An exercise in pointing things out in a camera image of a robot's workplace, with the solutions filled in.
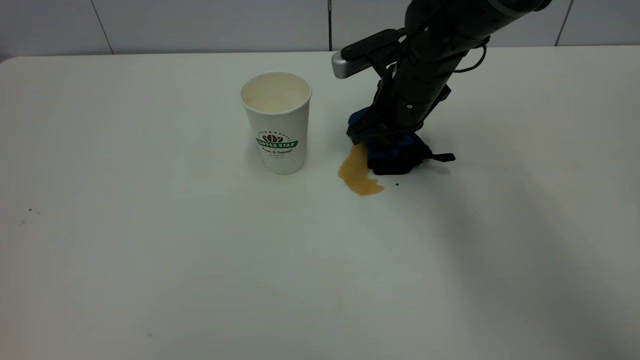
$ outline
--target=white paper cup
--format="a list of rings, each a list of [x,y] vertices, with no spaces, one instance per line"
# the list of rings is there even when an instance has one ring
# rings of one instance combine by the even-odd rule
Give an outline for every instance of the white paper cup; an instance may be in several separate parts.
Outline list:
[[[311,85],[290,72],[267,72],[249,80],[240,98],[267,169],[298,171],[307,157]]]

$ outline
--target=coffee spill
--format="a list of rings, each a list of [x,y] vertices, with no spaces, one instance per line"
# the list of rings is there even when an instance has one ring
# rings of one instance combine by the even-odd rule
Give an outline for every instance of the coffee spill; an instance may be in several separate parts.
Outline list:
[[[338,176],[352,192],[360,196],[382,192],[385,187],[378,185],[377,179],[369,179],[369,171],[371,170],[367,167],[367,146],[361,142],[352,146],[349,156],[338,170]]]

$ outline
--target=coffee bean logo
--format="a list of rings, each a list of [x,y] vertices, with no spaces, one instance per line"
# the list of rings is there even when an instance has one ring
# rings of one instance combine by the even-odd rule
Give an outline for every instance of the coffee bean logo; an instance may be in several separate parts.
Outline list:
[[[262,138],[264,139],[264,141],[268,141],[268,142],[282,142],[282,136],[275,136],[275,135],[262,135]]]

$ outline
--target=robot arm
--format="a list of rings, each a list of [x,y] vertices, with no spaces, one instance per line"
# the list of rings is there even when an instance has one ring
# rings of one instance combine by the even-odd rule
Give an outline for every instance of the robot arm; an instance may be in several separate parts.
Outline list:
[[[469,50],[483,47],[486,52],[492,33],[550,2],[412,0],[404,29],[382,31],[336,53],[336,77],[347,78],[369,66],[381,77],[372,106],[349,126],[351,141],[393,144],[416,132],[449,95],[447,80]]]

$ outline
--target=cup logo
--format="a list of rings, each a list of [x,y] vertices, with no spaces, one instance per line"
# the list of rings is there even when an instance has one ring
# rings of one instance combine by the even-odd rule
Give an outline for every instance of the cup logo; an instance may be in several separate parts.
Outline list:
[[[298,146],[297,140],[291,140],[287,135],[277,131],[261,131],[256,138],[258,144],[274,149],[291,149]]]

